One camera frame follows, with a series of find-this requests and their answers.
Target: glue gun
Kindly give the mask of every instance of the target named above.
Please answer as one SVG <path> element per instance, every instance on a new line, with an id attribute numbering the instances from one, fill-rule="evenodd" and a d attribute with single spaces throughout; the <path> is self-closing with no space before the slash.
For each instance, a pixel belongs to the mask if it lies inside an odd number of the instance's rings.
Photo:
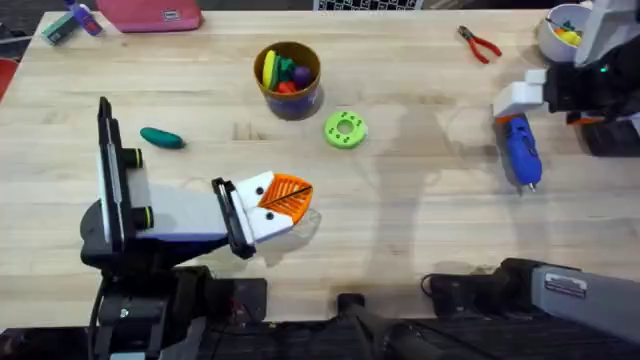
<path id="1" fill-rule="evenodd" d="M 542 163 L 526 116 L 514 116 L 504 124 L 504 132 L 507 153 L 517 181 L 535 192 L 542 177 Z"/>

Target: wooden table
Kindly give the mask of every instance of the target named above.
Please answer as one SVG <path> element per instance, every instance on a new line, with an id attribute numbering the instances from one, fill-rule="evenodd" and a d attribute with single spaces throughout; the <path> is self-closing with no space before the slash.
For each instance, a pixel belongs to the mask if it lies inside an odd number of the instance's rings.
<path id="1" fill-rule="evenodd" d="M 274 170 L 313 183 L 300 226 L 250 261 L 227 249 L 192 261 L 221 277 L 267 278 L 268 319 L 327 318 L 345 291 L 385 315 L 428 315 L 423 274 L 508 256 L 640 279 L 640 160 L 590 157 L 562 115 L 537 111 L 538 192 L 519 195 L 505 175 L 490 103 L 544 66 L 533 36 L 543 15 L 211 12 L 194 32 L 106 26 L 105 37 L 78 32 L 56 48 L 35 39 L 0 106 L 0 326 L 88 321 L 98 271 L 80 262 L 78 226 L 97 196 L 101 95 L 154 182 L 209 191 L 217 176 Z M 504 55 L 480 64 L 461 24 Z M 274 117 L 252 75 L 254 56 L 281 40 L 311 46 L 323 64 L 324 103 L 299 122 Z M 354 150 L 322 136 L 345 109 L 369 126 Z M 152 147 L 138 135 L 149 125 L 188 147 Z"/>

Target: pliers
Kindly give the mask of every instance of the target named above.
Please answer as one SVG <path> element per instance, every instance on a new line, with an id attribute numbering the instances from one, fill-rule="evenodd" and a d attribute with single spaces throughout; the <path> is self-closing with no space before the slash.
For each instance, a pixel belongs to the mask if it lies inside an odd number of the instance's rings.
<path id="1" fill-rule="evenodd" d="M 484 55 L 482 55 L 480 53 L 480 51 L 478 50 L 477 45 L 482 45 L 484 47 L 486 47 L 487 49 L 493 51 L 494 54 L 501 56 L 502 55 L 502 51 L 500 51 L 500 49 L 494 45 L 493 43 L 485 40 L 485 39 L 481 39 L 475 35 L 473 35 L 473 33 L 471 32 L 471 30 L 467 29 L 466 26 L 460 26 L 458 27 L 458 33 L 460 35 L 462 35 L 462 37 L 467 40 L 467 42 L 469 43 L 469 47 L 471 47 L 471 51 L 473 52 L 473 55 L 476 56 L 476 58 L 478 58 L 478 60 L 480 60 L 483 64 L 488 64 L 489 63 L 489 59 L 487 59 Z"/>

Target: green donut toy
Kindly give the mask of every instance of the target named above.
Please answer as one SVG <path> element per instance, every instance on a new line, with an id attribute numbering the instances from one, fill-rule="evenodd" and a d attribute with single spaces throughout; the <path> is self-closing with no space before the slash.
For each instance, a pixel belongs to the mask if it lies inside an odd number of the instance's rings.
<path id="1" fill-rule="evenodd" d="M 324 123 L 324 137 L 332 146 L 351 149 L 358 146 L 367 136 L 367 125 L 353 111 L 339 111 Z"/>

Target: pink pouch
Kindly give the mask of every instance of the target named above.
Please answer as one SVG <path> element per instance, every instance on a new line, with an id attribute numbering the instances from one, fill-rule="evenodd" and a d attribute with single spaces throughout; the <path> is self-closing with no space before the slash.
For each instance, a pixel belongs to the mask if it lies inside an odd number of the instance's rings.
<path id="1" fill-rule="evenodd" d="M 202 24 L 195 0 L 97 0 L 97 5 L 122 32 L 193 30 Z"/>

